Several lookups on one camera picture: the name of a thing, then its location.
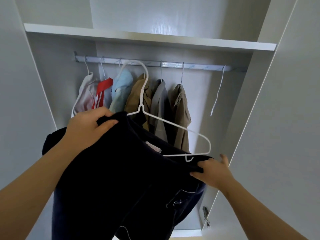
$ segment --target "metal clothes rail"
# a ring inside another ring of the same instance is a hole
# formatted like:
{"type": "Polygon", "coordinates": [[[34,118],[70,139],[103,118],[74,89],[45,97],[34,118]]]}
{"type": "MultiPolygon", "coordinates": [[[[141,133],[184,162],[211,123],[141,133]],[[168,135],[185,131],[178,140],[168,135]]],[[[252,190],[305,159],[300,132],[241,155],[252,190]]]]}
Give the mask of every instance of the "metal clothes rail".
{"type": "MultiPolygon", "coordinates": [[[[131,59],[124,58],[109,58],[109,57],[96,57],[96,56],[78,56],[74,52],[74,58],[76,62],[90,62],[90,63],[106,63],[106,64],[124,64],[126,61],[131,59]]],[[[208,71],[222,71],[224,65],[206,65],[206,64],[193,64],[193,63],[183,63],[183,62],[169,62],[169,61],[152,61],[152,60],[139,60],[146,67],[162,67],[163,68],[184,68],[185,69],[196,69],[196,70],[208,70],[208,71]]],[[[129,65],[140,66],[136,62],[131,62],[129,65]]],[[[248,67],[236,67],[231,65],[226,65],[224,71],[230,72],[246,72],[248,67]]]]}

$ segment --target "finger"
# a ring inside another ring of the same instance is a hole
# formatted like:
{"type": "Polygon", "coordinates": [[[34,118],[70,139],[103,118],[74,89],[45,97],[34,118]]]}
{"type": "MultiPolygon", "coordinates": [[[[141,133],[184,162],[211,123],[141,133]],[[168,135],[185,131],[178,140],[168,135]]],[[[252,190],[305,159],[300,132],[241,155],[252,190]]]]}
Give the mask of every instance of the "finger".
{"type": "Polygon", "coordinates": [[[203,168],[205,165],[205,161],[198,161],[197,165],[198,167],[203,168]]]}
{"type": "Polygon", "coordinates": [[[195,177],[196,179],[202,181],[203,173],[200,173],[200,172],[191,172],[190,175],[191,175],[192,177],[195,177]]]}
{"type": "Polygon", "coordinates": [[[97,131],[98,135],[101,137],[104,133],[110,130],[115,124],[117,124],[117,120],[108,120],[101,125],[99,125],[95,130],[97,131]]]}
{"type": "Polygon", "coordinates": [[[107,109],[106,107],[99,107],[88,111],[92,118],[97,121],[98,118],[102,116],[110,117],[113,115],[113,113],[107,109]]]}
{"type": "Polygon", "coordinates": [[[229,160],[227,158],[227,156],[225,154],[220,154],[220,157],[221,157],[221,162],[227,166],[229,166],[229,160]]]}

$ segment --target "metal hinge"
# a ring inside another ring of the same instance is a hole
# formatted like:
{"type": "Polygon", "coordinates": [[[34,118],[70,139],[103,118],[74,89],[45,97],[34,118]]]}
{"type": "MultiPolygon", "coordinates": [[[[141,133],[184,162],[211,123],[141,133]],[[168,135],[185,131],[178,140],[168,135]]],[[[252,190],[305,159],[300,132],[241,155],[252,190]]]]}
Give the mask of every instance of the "metal hinge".
{"type": "Polygon", "coordinates": [[[210,227],[210,222],[208,221],[209,211],[205,206],[202,206],[202,210],[204,215],[204,221],[206,222],[207,228],[209,229],[210,227]]]}

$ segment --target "brown jacket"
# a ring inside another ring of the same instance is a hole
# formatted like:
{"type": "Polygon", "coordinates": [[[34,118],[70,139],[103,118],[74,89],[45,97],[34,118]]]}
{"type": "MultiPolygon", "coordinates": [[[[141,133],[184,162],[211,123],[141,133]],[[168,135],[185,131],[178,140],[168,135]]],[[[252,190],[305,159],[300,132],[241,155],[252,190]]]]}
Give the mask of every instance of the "brown jacket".
{"type": "MultiPolygon", "coordinates": [[[[181,84],[178,84],[172,92],[171,106],[174,115],[174,123],[187,128],[191,123],[191,117],[188,110],[188,102],[186,92],[181,84]]],[[[189,151],[189,137],[188,131],[176,128],[176,139],[174,147],[179,148],[185,152],[189,151]]]]}
{"type": "MultiPolygon", "coordinates": [[[[152,101],[152,90],[149,86],[149,80],[144,88],[144,93],[143,93],[143,100],[142,103],[144,105],[144,110],[147,113],[150,113],[150,107],[151,107],[151,101],[152,101]]],[[[141,88],[143,86],[145,82],[145,79],[143,78],[143,74],[141,74],[138,77],[138,80],[136,81],[136,83],[134,84],[131,93],[127,99],[127,103],[124,107],[124,111],[128,112],[128,113],[132,113],[138,110],[138,106],[139,106],[139,102],[140,102],[140,91],[141,88]]],[[[149,116],[146,116],[146,122],[142,125],[142,127],[144,129],[146,129],[147,131],[149,131],[149,116]]]]}

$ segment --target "person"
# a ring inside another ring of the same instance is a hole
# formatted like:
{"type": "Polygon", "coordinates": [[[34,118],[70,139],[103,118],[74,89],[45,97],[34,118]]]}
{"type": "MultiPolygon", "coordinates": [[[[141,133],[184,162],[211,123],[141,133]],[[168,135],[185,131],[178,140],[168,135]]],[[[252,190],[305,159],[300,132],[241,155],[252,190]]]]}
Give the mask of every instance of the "person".
{"type": "MultiPolygon", "coordinates": [[[[78,113],[61,141],[0,191],[0,239],[28,236],[70,162],[118,123],[108,120],[98,126],[98,118],[111,115],[104,107],[78,113]]],[[[306,239],[246,191],[232,176],[228,158],[221,157],[221,162],[212,158],[198,162],[203,173],[190,175],[222,192],[249,240],[306,239]]]]}

